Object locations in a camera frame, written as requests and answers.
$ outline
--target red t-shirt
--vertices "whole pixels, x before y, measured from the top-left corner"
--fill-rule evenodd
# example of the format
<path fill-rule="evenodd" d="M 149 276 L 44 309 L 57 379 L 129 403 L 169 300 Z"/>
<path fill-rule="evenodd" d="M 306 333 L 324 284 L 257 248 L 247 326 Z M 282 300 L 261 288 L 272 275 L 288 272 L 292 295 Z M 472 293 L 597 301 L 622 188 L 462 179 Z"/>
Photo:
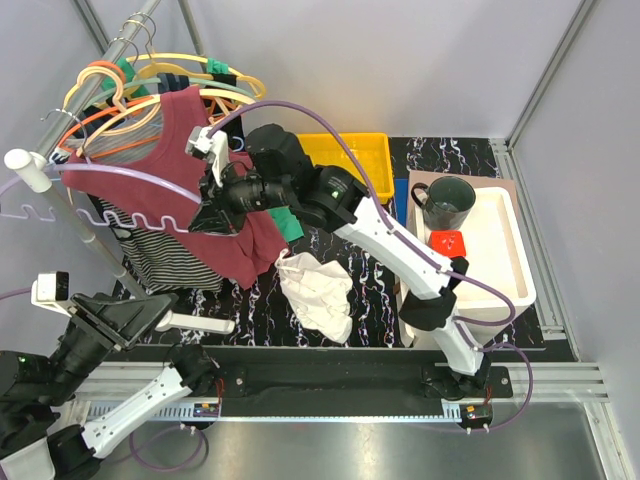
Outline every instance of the red t-shirt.
<path fill-rule="evenodd" d="M 205 163 L 185 153 L 185 145 L 195 126 L 208 125 L 208 115 L 198 87 L 160 96 L 164 126 L 153 151 L 145 158 L 123 167 L 149 173 L 200 195 L 198 181 Z M 231 161 L 251 166 L 246 154 L 231 154 Z M 85 163 L 75 154 L 68 163 Z M 62 183 L 75 190 L 103 198 L 129 215 L 144 214 L 151 225 L 161 225 L 162 216 L 176 219 L 186 229 L 198 205 L 163 187 L 123 175 L 102 172 L 67 171 Z M 244 228 L 236 236 L 204 233 L 167 233 L 176 238 L 195 257 L 242 288 L 249 288 L 256 277 L 266 272 L 287 244 L 267 212 L 247 215 Z"/>

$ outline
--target white wall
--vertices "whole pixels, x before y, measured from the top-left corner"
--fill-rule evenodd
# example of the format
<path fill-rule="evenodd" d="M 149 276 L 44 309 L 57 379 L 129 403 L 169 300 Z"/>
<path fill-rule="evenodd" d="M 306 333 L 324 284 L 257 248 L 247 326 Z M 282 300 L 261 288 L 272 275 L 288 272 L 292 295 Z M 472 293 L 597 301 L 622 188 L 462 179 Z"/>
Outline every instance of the white wall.
<path fill-rule="evenodd" d="M 208 54 L 262 79 L 271 99 L 342 131 L 479 137 L 509 134 L 579 3 L 190 2 Z M 298 114 L 248 116 L 268 121 L 318 130 Z"/>
<path fill-rule="evenodd" d="M 600 2 L 516 146 L 581 352 L 603 371 L 637 471 L 639 17 L 638 2 Z"/>
<path fill-rule="evenodd" d="M 68 1 L 4 2 L 0 15 L 0 153 L 33 149 L 46 130 L 40 121 L 60 107 L 78 72 L 96 58 Z M 52 114 L 49 121 L 59 114 Z M 13 173 L 0 166 L 0 183 Z M 47 205 L 19 186 L 0 199 L 2 211 L 16 212 L 21 203 Z M 108 231 L 102 236 L 111 240 Z M 71 272 L 73 292 L 109 291 L 113 279 L 95 255 L 62 224 L 0 217 L 0 293 L 30 286 L 38 272 Z M 64 317 L 32 307 L 27 296 L 0 302 L 0 350 L 48 353 L 66 325 Z"/>

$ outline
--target white cloth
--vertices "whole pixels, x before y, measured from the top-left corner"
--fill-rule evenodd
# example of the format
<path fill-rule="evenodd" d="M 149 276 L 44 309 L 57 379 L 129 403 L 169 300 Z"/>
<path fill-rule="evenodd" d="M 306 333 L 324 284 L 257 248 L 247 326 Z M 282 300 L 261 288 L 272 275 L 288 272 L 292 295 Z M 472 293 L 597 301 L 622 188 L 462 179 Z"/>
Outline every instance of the white cloth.
<path fill-rule="evenodd" d="M 351 277 L 337 261 L 322 265 L 310 253 L 284 258 L 275 265 L 280 274 L 282 293 L 287 297 L 304 328 L 319 330 L 334 342 L 344 343 L 351 333 L 347 293 Z"/>

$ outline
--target white container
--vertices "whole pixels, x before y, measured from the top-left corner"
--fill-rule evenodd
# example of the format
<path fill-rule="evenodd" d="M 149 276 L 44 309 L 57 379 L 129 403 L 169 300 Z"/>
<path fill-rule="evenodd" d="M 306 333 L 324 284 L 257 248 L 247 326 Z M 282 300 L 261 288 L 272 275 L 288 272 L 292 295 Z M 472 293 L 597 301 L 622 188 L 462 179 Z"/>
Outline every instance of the white container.
<path fill-rule="evenodd" d="M 415 207 L 407 218 L 407 228 L 425 244 L 431 231 L 424 224 L 422 210 Z M 516 315 L 524 312 L 536 299 L 529 262 L 522 245 L 520 229 L 509 192 L 504 188 L 476 189 L 476 203 L 460 228 L 467 250 L 467 275 L 504 293 L 516 307 Z M 454 290 L 460 315 L 487 322 L 498 322 L 509 314 L 506 304 L 491 293 L 462 282 Z M 399 297 L 404 300 L 407 286 L 401 282 Z M 481 344 L 495 337 L 504 327 L 469 325 Z M 401 323 L 402 340 L 408 346 L 414 332 Z M 414 342 L 420 349 L 438 349 L 431 338 Z"/>

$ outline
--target yellow bin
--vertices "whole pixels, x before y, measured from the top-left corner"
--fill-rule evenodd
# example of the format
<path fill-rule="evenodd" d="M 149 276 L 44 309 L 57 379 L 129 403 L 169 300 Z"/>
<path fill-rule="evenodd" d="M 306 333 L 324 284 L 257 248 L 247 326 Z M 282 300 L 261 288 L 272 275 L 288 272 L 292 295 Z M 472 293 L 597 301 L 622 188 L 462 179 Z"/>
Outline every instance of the yellow bin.
<path fill-rule="evenodd" d="M 364 167 L 380 202 L 387 203 L 394 193 L 391 154 L 389 153 L 387 136 L 384 133 L 341 133 L 340 136 Z M 347 154 L 330 134 L 300 134 L 298 139 L 314 165 L 337 165 L 364 183 L 364 179 Z"/>

